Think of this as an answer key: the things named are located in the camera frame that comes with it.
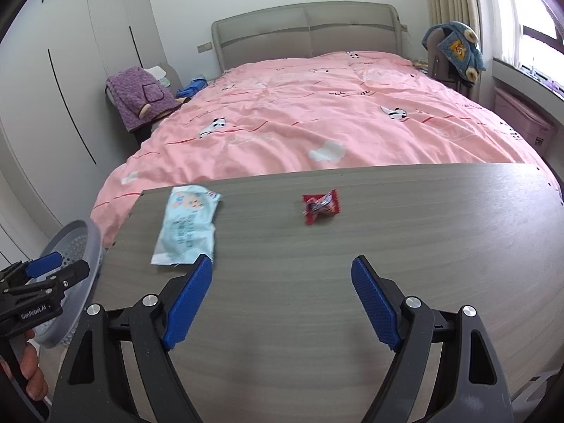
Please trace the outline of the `person's left hand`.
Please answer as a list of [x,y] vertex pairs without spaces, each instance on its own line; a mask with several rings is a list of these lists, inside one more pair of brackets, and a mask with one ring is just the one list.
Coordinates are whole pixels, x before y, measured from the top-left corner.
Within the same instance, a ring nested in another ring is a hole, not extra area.
[[28,381],[26,387],[27,395],[34,401],[44,399],[49,390],[44,373],[39,368],[39,359],[35,347],[29,341],[35,337],[35,333],[29,330],[25,333],[26,344],[20,360],[20,370]]

